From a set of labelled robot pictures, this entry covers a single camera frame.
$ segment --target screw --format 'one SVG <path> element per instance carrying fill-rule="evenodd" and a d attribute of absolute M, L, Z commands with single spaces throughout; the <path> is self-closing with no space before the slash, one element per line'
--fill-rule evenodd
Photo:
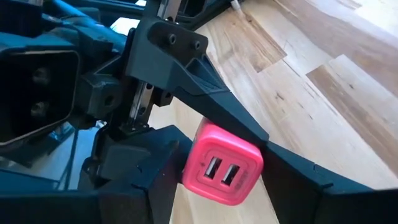
<path fill-rule="evenodd" d="M 139 170 L 139 172 L 142 172 L 142 168 L 139 165 L 137 165 L 137 169 Z"/>
<path fill-rule="evenodd" d="M 177 41 L 177 36 L 175 34 L 169 34 L 169 36 L 167 37 L 167 40 L 170 45 L 173 45 Z"/>
<path fill-rule="evenodd" d="M 36 84 L 48 85 L 50 83 L 50 72 L 46 68 L 39 68 L 33 73 L 32 78 Z"/>
<path fill-rule="evenodd" d="M 192 43 L 192 47 L 193 47 L 195 50 L 199 50 L 199 48 L 200 48 L 200 41 L 199 41 L 199 40 L 194 41 L 194 42 Z"/>
<path fill-rule="evenodd" d="M 45 117 L 48 108 L 49 108 L 48 103 L 44 102 L 35 103 L 30 109 L 30 115 L 36 118 L 43 118 Z"/>

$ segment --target wood grain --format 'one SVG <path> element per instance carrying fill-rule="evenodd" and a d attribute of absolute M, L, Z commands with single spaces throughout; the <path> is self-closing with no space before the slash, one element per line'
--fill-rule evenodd
<path fill-rule="evenodd" d="M 233 54 L 248 58 L 256 72 L 278 62 L 286 53 L 249 14 L 232 13 L 232 9 L 219 15 L 207 25 L 216 43 L 220 63 Z"/>
<path fill-rule="evenodd" d="M 340 64 L 345 66 L 344 73 L 337 73 L 338 70 L 334 69 L 336 63 L 332 65 L 322 65 L 313 72 L 308 74 L 309 79 L 314 82 L 315 86 L 329 99 L 332 105 L 343 115 L 349 124 L 358 132 L 358 134 L 373 148 L 376 154 L 385 161 L 385 163 L 398 175 L 398 133 L 393 132 L 384 124 L 383 120 L 373 111 L 370 111 L 369 106 L 373 102 L 365 98 L 355 99 L 352 95 L 347 93 L 346 88 L 341 85 L 342 76 L 362 75 L 366 76 L 361 69 L 356 65 L 345 63 Z M 359 85 L 349 83 L 349 88 L 355 90 Z M 375 91 L 376 85 L 373 89 L 368 89 L 368 92 L 373 94 L 372 98 L 384 98 L 387 95 L 386 90 Z M 394 111 L 398 106 L 398 100 L 394 97 L 390 101 L 391 104 L 384 106 L 384 110 Z M 397 118 L 392 118 L 392 123 L 395 123 Z"/>
<path fill-rule="evenodd" d="M 337 0 L 337 2 L 348 7 L 349 9 L 353 9 L 353 10 L 362 6 L 362 5 L 360 5 L 360 3 L 358 3 L 354 0 Z"/>
<path fill-rule="evenodd" d="M 344 91 L 368 113 L 378 117 L 394 136 L 398 136 L 398 99 L 375 81 L 345 55 L 331 60 L 325 66 Z"/>
<path fill-rule="evenodd" d="M 333 0 L 275 0 L 283 15 L 332 57 L 345 54 L 398 96 L 398 40 Z"/>
<path fill-rule="evenodd" d="M 396 186 L 397 178 L 384 161 L 308 80 L 298 77 L 284 62 L 252 78 L 263 105 L 278 116 L 276 125 L 291 150 L 368 186 Z"/>
<path fill-rule="evenodd" d="M 252 15 L 283 48 L 287 54 L 283 60 L 297 74 L 305 76 L 308 72 L 332 59 L 284 17 L 278 8 L 278 4 L 274 1 L 247 1 L 243 5 L 243 11 Z"/>

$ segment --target screw hole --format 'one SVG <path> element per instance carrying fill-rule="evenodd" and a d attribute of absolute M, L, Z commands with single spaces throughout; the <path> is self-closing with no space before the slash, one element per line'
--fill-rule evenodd
<path fill-rule="evenodd" d="M 30 108 L 30 115 L 33 117 L 45 117 L 47 112 L 48 104 L 44 102 L 38 102 L 32 105 Z"/>
<path fill-rule="evenodd" d="M 195 50 L 198 50 L 200 48 L 200 42 L 196 41 L 195 42 Z"/>
<path fill-rule="evenodd" d="M 105 102 L 104 102 L 105 106 L 112 106 L 113 103 L 114 103 L 114 97 L 113 96 L 107 96 L 105 98 Z"/>
<path fill-rule="evenodd" d="M 177 36 L 175 34 L 169 34 L 169 44 L 173 45 L 177 41 Z"/>
<path fill-rule="evenodd" d="M 50 72 L 46 68 L 39 68 L 33 73 L 33 82 L 40 85 L 50 83 Z"/>

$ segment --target cable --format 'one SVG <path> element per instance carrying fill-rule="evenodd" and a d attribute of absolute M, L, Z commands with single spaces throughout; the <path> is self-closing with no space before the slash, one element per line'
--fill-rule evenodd
<path fill-rule="evenodd" d="M 235 11 L 240 11 L 241 10 L 241 5 L 240 5 L 238 0 L 230 0 L 230 2 L 231 2 L 231 5 L 232 5 L 232 8 Z"/>

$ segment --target rectangular cutout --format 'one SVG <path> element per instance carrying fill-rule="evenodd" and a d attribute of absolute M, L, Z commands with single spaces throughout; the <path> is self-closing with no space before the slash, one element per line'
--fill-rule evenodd
<path fill-rule="evenodd" d="M 226 172 L 222 183 L 225 185 L 230 186 L 232 183 L 232 180 L 234 179 L 234 177 L 236 176 L 236 174 L 238 173 L 240 167 L 234 164 L 231 164 L 228 168 L 228 171 Z"/>
<path fill-rule="evenodd" d="M 131 28 L 137 28 L 139 21 L 138 19 L 120 17 L 111 25 L 111 29 L 119 34 L 128 35 Z"/>
<path fill-rule="evenodd" d="M 205 176 L 207 176 L 210 179 L 213 179 L 214 176 L 216 175 L 218 168 L 220 167 L 221 161 L 222 161 L 222 159 L 213 157 L 210 161 L 210 165 L 207 167 Z"/>

